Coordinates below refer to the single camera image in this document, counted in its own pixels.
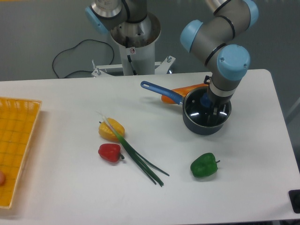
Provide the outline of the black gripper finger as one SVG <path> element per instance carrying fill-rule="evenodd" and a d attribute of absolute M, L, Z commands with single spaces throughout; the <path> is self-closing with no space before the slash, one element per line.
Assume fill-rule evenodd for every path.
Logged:
<path fill-rule="evenodd" d="M 213 115 L 212 115 L 212 124 L 213 125 L 219 125 L 222 123 L 222 110 L 221 106 L 219 107 L 214 107 Z"/>
<path fill-rule="evenodd" d="M 207 125 L 213 125 L 214 123 L 214 106 L 211 106 L 207 115 Z"/>

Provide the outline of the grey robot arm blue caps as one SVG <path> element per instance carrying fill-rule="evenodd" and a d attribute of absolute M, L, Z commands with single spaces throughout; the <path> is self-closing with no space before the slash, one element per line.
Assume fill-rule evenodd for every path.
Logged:
<path fill-rule="evenodd" d="M 209 0 L 214 14 L 209 23 L 191 21 L 182 31 L 182 46 L 212 72 L 208 99 L 213 113 L 228 103 L 246 74 L 248 51 L 230 41 L 258 19 L 251 0 Z M 90 23 L 101 33 L 109 33 L 119 45 L 126 75 L 154 72 L 154 43 L 161 33 L 159 20 L 147 10 L 144 0 L 95 0 L 85 9 Z"/>

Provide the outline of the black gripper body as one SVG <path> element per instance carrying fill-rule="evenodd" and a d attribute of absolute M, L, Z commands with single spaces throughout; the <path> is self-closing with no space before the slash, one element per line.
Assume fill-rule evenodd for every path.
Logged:
<path fill-rule="evenodd" d="M 212 76 L 206 75 L 204 78 L 204 84 L 208 85 L 207 96 L 211 101 L 213 107 L 219 107 L 230 101 L 233 90 L 221 90 L 213 82 Z"/>

